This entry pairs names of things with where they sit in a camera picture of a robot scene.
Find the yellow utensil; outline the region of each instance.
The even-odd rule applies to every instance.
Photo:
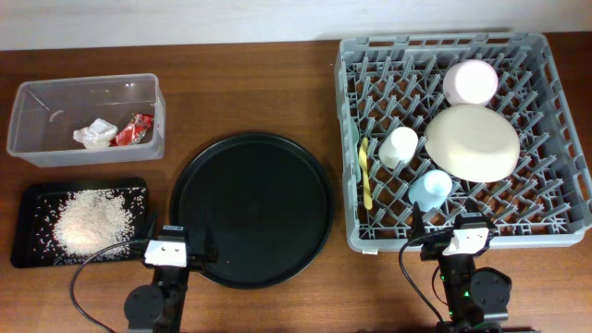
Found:
[[[370,179],[368,178],[368,138],[363,138],[360,144],[358,160],[362,168],[362,182],[364,185],[364,207],[372,209],[372,193],[370,192]]]

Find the dish rack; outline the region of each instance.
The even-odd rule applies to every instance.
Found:
[[[343,157],[347,240],[356,252],[398,251],[407,241],[412,206],[409,185],[438,168],[424,148],[427,123],[450,105],[444,74],[465,59],[487,61],[499,87],[487,106],[516,129],[520,159],[513,173],[494,183],[452,177],[452,191],[439,209],[423,213],[427,232],[453,225],[473,201],[498,228],[492,248],[570,246],[592,224],[592,180],[575,133],[547,39],[535,33],[403,35],[342,40],[335,66]],[[366,210],[362,182],[353,170],[358,145],[368,137],[373,209]],[[378,146],[398,126],[420,137],[410,165],[389,169]]]

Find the round tray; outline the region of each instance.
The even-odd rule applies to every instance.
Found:
[[[307,267],[333,221],[325,170],[300,145],[271,134],[241,134],[207,148],[183,170],[170,224],[188,246],[214,245],[216,264],[202,274],[237,289],[264,288]]]

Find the white wall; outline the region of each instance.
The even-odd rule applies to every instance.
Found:
[[[592,30],[592,0],[0,0],[0,50]]]

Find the red wrapper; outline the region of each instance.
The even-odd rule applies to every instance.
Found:
[[[111,141],[111,146],[138,144],[154,123],[154,116],[133,114],[129,124]]]

